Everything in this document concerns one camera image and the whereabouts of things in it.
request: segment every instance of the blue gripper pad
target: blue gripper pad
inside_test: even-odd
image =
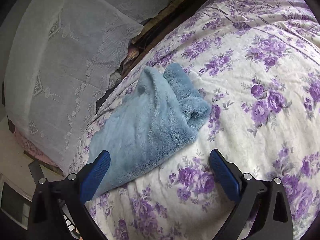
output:
[[[209,164],[228,199],[239,203],[241,199],[239,183],[215,150],[210,153]]]
[[[80,201],[82,204],[92,200],[93,195],[96,193],[98,186],[110,167],[110,153],[103,150],[100,154],[102,156],[98,156],[99,159],[93,162],[94,166],[81,184]]]

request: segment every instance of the metal screw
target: metal screw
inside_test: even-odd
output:
[[[76,175],[74,173],[71,173],[68,175],[68,180],[74,180],[76,179]]]
[[[250,173],[245,173],[245,174],[243,175],[243,177],[244,177],[246,180],[252,179],[252,175],[251,175]]]
[[[39,179],[39,183],[40,183],[40,184],[44,184],[44,183],[45,183],[45,178]]]
[[[276,184],[280,184],[280,183],[281,183],[281,179],[275,178],[275,183],[276,183]]]

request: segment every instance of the lace curtain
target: lace curtain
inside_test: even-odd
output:
[[[32,0],[5,74],[8,117],[66,172],[140,22],[170,0]]]

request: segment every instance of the bed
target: bed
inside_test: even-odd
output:
[[[179,63],[211,104],[210,117],[195,143],[86,203],[106,237],[212,239],[233,207],[208,167],[217,148],[242,172],[281,178],[300,239],[320,210],[319,48],[320,26],[303,0],[207,0],[169,33],[103,103],[68,171],[86,164],[92,135],[145,66],[162,73]]]

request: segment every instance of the blue fuzzy cloth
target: blue fuzzy cloth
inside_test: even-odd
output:
[[[146,67],[134,92],[124,97],[90,142],[88,163],[102,150],[111,156],[94,198],[151,171],[194,142],[209,112],[179,64],[170,64],[163,75]]]

